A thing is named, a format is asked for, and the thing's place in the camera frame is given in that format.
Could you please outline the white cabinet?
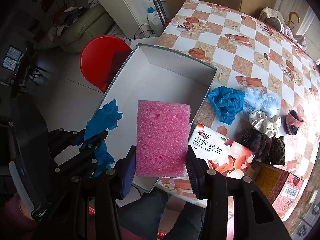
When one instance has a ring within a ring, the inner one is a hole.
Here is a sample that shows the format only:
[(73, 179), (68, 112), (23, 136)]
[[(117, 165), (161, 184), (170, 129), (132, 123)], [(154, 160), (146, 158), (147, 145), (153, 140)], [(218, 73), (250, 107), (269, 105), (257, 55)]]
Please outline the white cabinet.
[(155, 7), (152, 0), (98, 0), (126, 37), (147, 38), (152, 35), (147, 14)]

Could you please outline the checkered patterned tablecloth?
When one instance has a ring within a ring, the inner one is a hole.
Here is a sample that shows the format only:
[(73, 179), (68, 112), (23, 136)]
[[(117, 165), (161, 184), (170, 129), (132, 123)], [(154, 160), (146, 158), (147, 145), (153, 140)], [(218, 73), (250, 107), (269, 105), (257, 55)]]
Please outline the checkered patterned tablecloth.
[(297, 134), (279, 131), (284, 168), (308, 183), (319, 148), (319, 73), (304, 51), (256, 18), (197, 0), (183, 3), (157, 43), (216, 67), (213, 87), (261, 89), (277, 98), (277, 115), (295, 110)]

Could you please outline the pink foam sponge block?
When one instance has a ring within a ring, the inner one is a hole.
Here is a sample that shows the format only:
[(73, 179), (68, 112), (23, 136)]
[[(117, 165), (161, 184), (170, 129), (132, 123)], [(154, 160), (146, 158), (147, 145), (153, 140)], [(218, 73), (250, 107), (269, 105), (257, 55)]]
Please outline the pink foam sponge block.
[(136, 175), (182, 177), (190, 133), (190, 105), (140, 100), (137, 112)]

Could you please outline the white plastic bottle blue cap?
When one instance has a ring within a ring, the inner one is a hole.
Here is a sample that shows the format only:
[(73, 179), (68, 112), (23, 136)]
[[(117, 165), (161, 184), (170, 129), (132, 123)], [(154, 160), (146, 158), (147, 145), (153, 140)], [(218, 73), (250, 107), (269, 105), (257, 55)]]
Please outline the white plastic bottle blue cap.
[(148, 8), (147, 19), (151, 29), (154, 31), (157, 37), (161, 36), (163, 33), (164, 27), (161, 22), (161, 19), (155, 9), (153, 7)]

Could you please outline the light blue fluffy fabric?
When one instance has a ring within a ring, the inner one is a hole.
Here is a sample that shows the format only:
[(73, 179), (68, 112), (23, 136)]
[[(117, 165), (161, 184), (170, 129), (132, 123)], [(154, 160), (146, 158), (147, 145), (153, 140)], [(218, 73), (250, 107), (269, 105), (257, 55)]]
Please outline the light blue fluffy fabric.
[(267, 116), (274, 116), (280, 110), (280, 101), (276, 94), (265, 94), (263, 90), (248, 87), (243, 90), (244, 104), (242, 113), (262, 111)]

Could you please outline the pink knitted sock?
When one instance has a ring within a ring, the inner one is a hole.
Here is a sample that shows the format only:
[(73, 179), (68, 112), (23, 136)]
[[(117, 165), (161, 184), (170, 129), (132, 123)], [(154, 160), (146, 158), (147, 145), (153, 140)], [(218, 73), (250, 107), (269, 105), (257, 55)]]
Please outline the pink knitted sock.
[(304, 123), (303, 118), (301, 118), (295, 110), (293, 109), (289, 110), (285, 119), (285, 124), (286, 124), (286, 129), (288, 134), (296, 135), (300, 127), (303, 125), (303, 123)]

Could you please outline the blue cloth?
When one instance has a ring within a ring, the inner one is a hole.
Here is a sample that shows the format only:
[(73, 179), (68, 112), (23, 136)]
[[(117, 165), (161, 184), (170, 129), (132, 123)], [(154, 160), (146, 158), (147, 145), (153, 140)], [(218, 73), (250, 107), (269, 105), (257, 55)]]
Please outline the blue cloth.
[(214, 88), (207, 96), (219, 121), (231, 125), (235, 116), (243, 110), (245, 94), (240, 90), (220, 86)]
[[(87, 141), (91, 137), (104, 131), (111, 131), (117, 128), (117, 122), (122, 117), (123, 114), (118, 112), (118, 106), (115, 99), (110, 103), (106, 103), (103, 108), (98, 109), (95, 116), (87, 122), (84, 141)], [(93, 177), (97, 177), (111, 168), (111, 165), (114, 163), (114, 158), (108, 153), (104, 140), (101, 142), (101, 145), (94, 150), (94, 153), (95, 158), (97, 159), (97, 170), (93, 174)]]

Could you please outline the dark maroon scrunchie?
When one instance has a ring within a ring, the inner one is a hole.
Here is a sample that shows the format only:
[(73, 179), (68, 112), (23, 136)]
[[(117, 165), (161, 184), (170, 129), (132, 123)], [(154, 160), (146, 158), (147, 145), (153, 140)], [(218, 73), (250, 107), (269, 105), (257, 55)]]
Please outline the dark maroon scrunchie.
[(245, 132), (241, 137), (241, 144), (251, 150), (258, 157), (266, 156), (271, 148), (271, 138), (254, 128)]

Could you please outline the cream polka dot scrunchie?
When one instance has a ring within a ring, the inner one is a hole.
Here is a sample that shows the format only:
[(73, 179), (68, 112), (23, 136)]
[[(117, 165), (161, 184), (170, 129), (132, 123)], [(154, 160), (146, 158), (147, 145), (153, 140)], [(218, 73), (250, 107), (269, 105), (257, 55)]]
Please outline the cream polka dot scrunchie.
[(269, 117), (263, 111), (252, 111), (249, 113), (248, 120), (254, 129), (269, 138), (278, 136), (282, 123), (280, 116)]

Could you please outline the grey open cardboard box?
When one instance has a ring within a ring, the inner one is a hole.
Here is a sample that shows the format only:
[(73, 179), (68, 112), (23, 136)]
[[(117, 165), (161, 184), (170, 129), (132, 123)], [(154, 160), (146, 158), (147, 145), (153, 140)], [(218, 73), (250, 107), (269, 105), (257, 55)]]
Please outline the grey open cardboard box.
[(190, 105), (193, 121), (212, 85), (216, 68), (180, 51), (138, 44), (107, 89), (101, 103), (116, 100), (123, 117), (105, 139), (115, 161), (136, 144), (140, 100)]

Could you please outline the leopard print scrunchie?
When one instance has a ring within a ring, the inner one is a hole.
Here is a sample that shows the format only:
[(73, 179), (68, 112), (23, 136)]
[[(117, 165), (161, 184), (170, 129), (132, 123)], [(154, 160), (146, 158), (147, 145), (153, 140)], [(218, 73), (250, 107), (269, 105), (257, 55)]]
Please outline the leopard print scrunchie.
[(271, 148), (268, 153), (271, 165), (285, 165), (285, 144), (284, 136), (272, 137)]

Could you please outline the green sofa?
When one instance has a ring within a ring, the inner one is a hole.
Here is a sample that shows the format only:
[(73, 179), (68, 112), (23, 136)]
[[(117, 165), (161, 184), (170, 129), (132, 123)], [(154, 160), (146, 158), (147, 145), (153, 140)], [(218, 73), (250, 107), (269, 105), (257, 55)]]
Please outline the green sofa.
[(93, 38), (104, 35), (114, 20), (102, 5), (84, 12), (70, 27), (64, 28), (60, 36), (53, 38), (53, 45), (67, 53), (80, 53)]

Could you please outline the red plastic stool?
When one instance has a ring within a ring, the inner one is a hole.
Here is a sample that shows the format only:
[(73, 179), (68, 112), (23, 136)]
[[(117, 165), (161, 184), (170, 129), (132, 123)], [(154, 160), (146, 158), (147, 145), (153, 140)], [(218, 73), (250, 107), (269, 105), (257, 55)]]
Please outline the red plastic stool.
[(112, 35), (92, 39), (81, 52), (80, 70), (84, 78), (102, 92), (106, 92), (132, 49)]

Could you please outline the floral tissue box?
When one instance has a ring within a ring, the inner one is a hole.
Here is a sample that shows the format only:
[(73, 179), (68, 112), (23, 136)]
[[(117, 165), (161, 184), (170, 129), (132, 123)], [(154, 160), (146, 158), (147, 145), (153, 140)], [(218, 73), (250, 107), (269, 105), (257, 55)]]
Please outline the floral tissue box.
[(226, 177), (242, 178), (254, 159), (251, 150), (202, 124), (195, 126), (189, 145), (197, 158)]

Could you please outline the red patterned carton box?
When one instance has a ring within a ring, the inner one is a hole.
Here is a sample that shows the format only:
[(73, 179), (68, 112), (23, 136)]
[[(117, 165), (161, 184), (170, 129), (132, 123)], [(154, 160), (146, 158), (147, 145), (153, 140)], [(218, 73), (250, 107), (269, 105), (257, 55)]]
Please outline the red patterned carton box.
[(287, 220), (298, 202), (303, 180), (291, 172), (259, 161), (253, 161), (250, 167), (257, 172), (254, 179), (257, 186), (281, 220)]

